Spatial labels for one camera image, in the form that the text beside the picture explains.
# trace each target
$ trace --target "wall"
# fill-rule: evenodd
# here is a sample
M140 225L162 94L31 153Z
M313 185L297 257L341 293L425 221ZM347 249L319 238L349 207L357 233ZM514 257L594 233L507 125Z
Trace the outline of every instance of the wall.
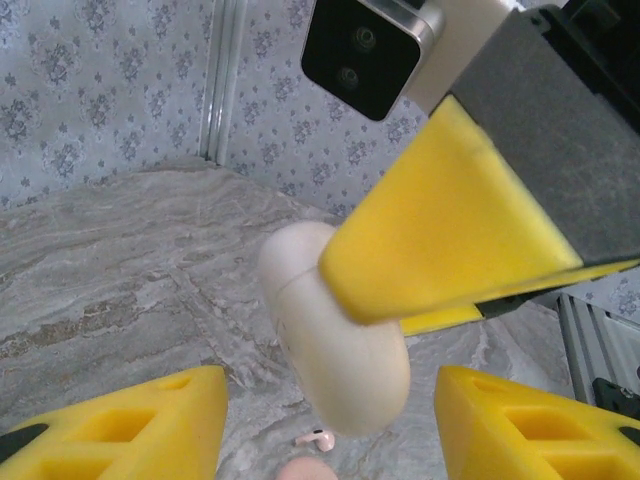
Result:
M196 152L212 7L0 1L0 205Z
M249 0L224 163L348 213L426 120L408 100L374 123L312 84L300 55L313 0Z

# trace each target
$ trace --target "camera lens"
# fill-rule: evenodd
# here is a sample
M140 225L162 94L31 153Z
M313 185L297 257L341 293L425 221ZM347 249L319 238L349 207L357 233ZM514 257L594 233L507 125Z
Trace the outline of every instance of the camera lens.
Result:
M369 53L376 46L376 36L367 27L358 27L353 34L353 44L363 53Z
M338 72L338 82L347 90L355 90L358 88L358 74L353 68L342 67Z

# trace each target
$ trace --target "camera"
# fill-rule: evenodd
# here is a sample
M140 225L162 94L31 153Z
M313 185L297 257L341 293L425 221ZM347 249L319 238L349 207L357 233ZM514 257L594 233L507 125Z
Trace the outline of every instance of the camera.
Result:
M384 120L433 50L444 19L432 0L316 0L302 70L367 118Z

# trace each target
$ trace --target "gray marble table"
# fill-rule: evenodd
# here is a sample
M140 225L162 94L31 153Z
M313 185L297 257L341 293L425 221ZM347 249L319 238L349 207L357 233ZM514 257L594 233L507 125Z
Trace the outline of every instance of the gray marble table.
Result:
M256 282L260 243L300 219L337 220L196 159L0 214L0 431L185 368L224 366L218 480L273 479L319 426ZM542 306L409 338L406 411L324 459L347 479L444 479L438 367L468 365L571 395L557 317Z

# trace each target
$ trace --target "pink object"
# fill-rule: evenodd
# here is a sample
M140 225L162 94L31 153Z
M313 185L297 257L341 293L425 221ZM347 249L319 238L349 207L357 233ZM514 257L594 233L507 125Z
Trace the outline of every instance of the pink object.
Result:
M338 477L322 460L299 457L287 463L276 480L338 480Z
M328 452L336 446L336 437L328 430L314 430L312 433L296 438L295 445L315 442L321 452Z

